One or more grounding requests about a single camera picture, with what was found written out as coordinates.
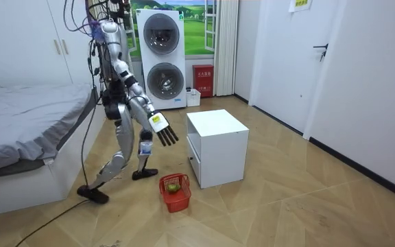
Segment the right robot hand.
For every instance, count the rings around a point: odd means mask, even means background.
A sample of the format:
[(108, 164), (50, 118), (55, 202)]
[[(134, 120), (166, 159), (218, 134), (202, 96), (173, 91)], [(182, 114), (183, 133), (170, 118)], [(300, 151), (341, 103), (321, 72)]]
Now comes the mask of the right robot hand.
[(170, 123), (161, 112), (149, 113), (147, 118), (152, 130), (156, 133), (163, 146), (170, 146), (179, 141)]

